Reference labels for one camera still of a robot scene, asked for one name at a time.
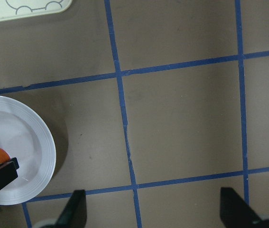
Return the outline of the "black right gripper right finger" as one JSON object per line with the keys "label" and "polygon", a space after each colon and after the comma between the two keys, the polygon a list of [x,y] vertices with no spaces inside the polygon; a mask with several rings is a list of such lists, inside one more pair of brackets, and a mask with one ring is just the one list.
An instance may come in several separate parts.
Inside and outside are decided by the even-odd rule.
{"label": "black right gripper right finger", "polygon": [[220,190],[220,219],[226,228],[256,228],[260,217],[230,187]]}

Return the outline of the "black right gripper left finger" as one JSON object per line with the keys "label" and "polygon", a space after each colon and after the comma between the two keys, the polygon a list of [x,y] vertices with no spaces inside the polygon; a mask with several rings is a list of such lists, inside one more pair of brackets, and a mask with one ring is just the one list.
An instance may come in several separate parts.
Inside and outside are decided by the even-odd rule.
{"label": "black right gripper left finger", "polygon": [[56,221],[55,228],[84,228],[86,222],[85,190],[75,190]]}

